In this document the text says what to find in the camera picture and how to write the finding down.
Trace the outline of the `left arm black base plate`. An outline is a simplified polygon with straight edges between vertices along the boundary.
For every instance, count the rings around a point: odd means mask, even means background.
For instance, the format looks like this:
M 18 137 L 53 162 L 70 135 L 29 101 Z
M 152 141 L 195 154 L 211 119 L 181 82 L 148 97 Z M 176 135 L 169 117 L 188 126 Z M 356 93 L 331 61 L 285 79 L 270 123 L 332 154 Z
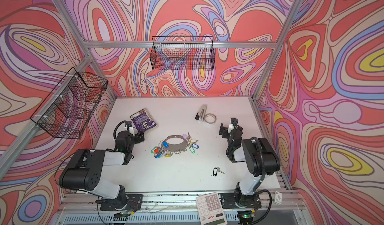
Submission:
M 100 199 L 98 204 L 101 211 L 133 211 L 141 209 L 143 202 L 143 194 L 126 194 L 126 198 L 120 201 L 118 198 L 114 200 Z

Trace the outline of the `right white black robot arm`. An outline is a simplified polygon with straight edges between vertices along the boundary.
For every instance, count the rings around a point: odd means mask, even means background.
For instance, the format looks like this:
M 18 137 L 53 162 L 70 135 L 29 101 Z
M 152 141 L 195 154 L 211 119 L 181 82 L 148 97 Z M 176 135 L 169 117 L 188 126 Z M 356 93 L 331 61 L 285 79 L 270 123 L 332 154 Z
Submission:
M 259 202 L 258 191 L 267 177 L 281 168 L 280 160 L 265 138 L 243 139 L 239 120 L 232 118 L 228 127 L 221 124 L 219 135 L 227 140 L 226 156 L 232 163 L 245 163 L 248 173 L 237 183 L 234 191 L 235 205 L 245 208 Z

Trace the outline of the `large keyring with coloured keys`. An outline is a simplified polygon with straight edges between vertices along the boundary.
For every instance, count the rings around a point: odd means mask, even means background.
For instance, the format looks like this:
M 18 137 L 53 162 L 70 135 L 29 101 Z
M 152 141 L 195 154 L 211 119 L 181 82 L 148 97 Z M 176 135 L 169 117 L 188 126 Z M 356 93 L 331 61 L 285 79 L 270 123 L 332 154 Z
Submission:
M 166 139 L 161 140 L 157 146 L 151 150 L 151 154 L 155 159 L 162 157 L 170 158 L 184 152 L 195 154 L 200 148 L 197 144 L 198 140 L 191 137 L 190 133 L 183 135 L 170 135 Z

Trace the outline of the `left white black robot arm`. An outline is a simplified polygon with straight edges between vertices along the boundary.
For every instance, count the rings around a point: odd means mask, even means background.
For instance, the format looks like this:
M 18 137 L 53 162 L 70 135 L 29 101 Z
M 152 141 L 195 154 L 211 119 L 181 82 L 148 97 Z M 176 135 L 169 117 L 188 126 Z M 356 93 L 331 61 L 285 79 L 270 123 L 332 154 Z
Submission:
M 145 141 L 144 132 L 122 121 L 114 129 L 114 149 L 80 149 L 74 152 L 61 173 L 57 184 L 60 188 L 81 191 L 97 196 L 97 204 L 105 211 L 121 211 L 129 207 L 125 187 L 102 177 L 105 167 L 126 166 L 134 159 L 136 144 Z

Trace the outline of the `key with black tag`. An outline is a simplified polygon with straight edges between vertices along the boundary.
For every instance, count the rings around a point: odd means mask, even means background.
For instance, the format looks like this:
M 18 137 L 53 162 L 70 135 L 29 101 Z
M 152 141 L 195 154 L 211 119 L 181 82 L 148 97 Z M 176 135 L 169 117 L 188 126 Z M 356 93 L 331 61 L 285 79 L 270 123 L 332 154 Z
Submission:
M 216 177 L 218 174 L 225 174 L 219 167 L 213 168 L 213 176 Z

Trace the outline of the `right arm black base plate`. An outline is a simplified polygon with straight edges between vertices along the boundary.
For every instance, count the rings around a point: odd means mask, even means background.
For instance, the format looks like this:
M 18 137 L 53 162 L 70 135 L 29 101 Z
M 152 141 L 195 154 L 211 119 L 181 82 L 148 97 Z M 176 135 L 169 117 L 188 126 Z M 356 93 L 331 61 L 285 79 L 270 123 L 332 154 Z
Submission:
M 224 209 L 255 209 L 262 207 L 259 195 L 245 196 L 240 193 L 220 193 L 222 207 Z

